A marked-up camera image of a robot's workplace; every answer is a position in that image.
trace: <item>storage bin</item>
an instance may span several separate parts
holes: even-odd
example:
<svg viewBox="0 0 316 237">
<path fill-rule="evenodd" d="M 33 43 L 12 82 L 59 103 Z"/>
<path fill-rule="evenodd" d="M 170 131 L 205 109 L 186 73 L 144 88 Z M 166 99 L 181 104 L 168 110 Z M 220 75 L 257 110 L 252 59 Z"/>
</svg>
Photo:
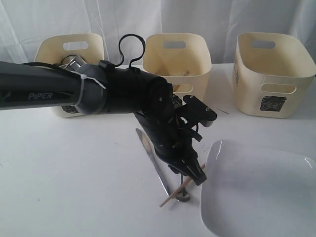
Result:
<svg viewBox="0 0 316 237">
<path fill-rule="evenodd" d="M 248 115 L 291 116 L 316 74 L 302 43 L 289 35 L 239 35 L 233 72 L 237 107 Z"/>
<path fill-rule="evenodd" d="M 191 94 L 203 101 L 212 62 L 203 37 L 167 33 L 147 38 L 143 67 L 172 83 L 181 98 Z"/>
<path fill-rule="evenodd" d="M 55 36 L 44 40 L 35 57 L 35 62 L 49 64 L 61 63 L 63 58 L 75 54 L 87 63 L 97 64 L 104 59 L 103 41 L 101 36 L 93 33 Z M 71 110 L 70 107 L 51 107 L 60 117 L 67 118 L 83 115 Z"/>
</svg>

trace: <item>wooden skewer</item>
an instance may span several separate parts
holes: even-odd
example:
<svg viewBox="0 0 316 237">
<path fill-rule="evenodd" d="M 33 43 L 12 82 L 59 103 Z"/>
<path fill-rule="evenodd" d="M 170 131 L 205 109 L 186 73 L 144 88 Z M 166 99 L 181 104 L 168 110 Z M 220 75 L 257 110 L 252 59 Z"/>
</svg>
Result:
<svg viewBox="0 0 316 237">
<path fill-rule="evenodd" d="M 170 196 L 162 203 L 159 205 L 159 207 L 163 207 L 167 202 L 169 202 L 170 199 L 174 198 L 174 196 L 176 196 L 176 194 L 183 189 L 185 186 L 187 186 L 187 184 L 191 181 L 192 179 L 190 177 L 187 177 L 186 180 L 183 182 L 183 184 L 181 184 L 175 191 L 173 191 L 172 194 L 170 194 Z"/>
</svg>

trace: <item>white plate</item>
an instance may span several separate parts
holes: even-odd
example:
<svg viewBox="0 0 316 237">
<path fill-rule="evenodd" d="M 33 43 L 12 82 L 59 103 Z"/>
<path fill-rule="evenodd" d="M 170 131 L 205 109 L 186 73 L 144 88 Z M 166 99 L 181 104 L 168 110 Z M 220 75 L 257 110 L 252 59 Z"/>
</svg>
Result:
<svg viewBox="0 0 316 237">
<path fill-rule="evenodd" d="M 316 163 L 220 140 L 205 167 L 200 210 L 219 237 L 316 236 Z"/>
</svg>

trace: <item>butter knife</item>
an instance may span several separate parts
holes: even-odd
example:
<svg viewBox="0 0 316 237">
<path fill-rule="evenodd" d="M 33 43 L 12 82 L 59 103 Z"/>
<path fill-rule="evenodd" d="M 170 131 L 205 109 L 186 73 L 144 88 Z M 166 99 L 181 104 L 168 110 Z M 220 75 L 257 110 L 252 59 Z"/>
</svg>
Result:
<svg viewBox="0 0 316 237">
<path fill-rule="evenodd" d="M 155 159 L 155 155 L 154 155 L 154 151 L 152 149 L 152 146 L 150 145 L 150 141 L 149 139 L 147 138 L 146 134 L 140 130 L 140 129 L 136 129 L 136 132 L 137 132 L 137 135 L 139 136 L 139 139 L 140 141 L 142 142 L 150 160 L 152 161 L 154 167 L 155 167 L 155 170 L 158 174 L 158 177 L 162 183 L 162 186 L 164 188 L 164 190 L 166 191 L 166 193 L 169 195 L 172 194 L 172 191 L 171 191 L 171 188 L 170 188 L 170 185 L 165 177 L 165 175 L 163 174 L 162 170 L 160 169 L 156 159 Z"/>
</svg>

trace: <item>white curtain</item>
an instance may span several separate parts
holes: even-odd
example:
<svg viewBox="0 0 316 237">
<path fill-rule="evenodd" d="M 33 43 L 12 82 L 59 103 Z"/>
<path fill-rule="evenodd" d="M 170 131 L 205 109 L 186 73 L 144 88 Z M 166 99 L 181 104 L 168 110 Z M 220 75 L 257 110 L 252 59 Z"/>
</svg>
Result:
<svg viewBox="0 0 316 237">
<path fill-rule="evenodd" d="M 213 63 L 231 63 L 237 36 L 276 32 L 298 38 L 316 60 L 316 0 L 0 0 L 0 60 L 34 60 L 52 36 L 93 32 L 108 59 L 119 62 L 118 40 L 135 33 L 189 32 L 203 36 Z M 140 53 L 125 40 L 126 62 Z"/>
</svg>

